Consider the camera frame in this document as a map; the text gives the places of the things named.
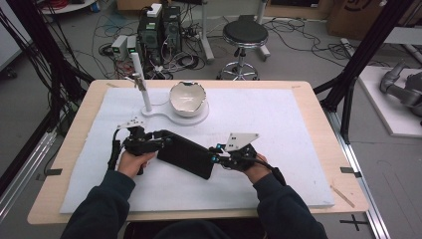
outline forearm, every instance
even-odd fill
[[[289,186],[269,174],[254,187],[260,199],[258,214],[271,238],[326,238],[323,227]]]
[[[129,204],[134,182],[117,171],[108,171],[72,215],[61,238],[116,238]]]

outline white bowl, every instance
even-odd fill
[[[195,82],[180,82],[170,91],[170,104],[182,117],[195,117],[205,108],[207,97],[201,85]]]

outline black stool seat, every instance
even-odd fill
[[[234,21],[224,27],[223,37],[232,45],[247,44],[256,47],[266,43],[268,31],[255,21]]]

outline white paper sheet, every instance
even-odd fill
[[[169,89],[151,89],[154,96]],[[139,117],[145,131],[168,129],[205,147],[225,143],[230,132],[257,132],[252,145],[277,166],[287,183],[310,207],[333,206],[323,171],[291,90],[206,89],[208,118],[195,126],[179,126],[166,118],[144,118],[141,93],[135,89],[109,89],[72,173],[62,213],[72,213],[106,172],[112,134],[118,124]],[[121,130],[118,138],[128,136]],[[205,180],[176,166],[153,159],[129,199],[130,211],[256,208],[251,182],[241,172],[214,165]]]

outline cardboard box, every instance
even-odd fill
[[[160,0],[117,0],[118,10],[140,10],[144,7],[150,7],[152,3],[161,3]]]
[[[330,35],[362,40],[382,11],[380,1],[334,0],[326,22]]]

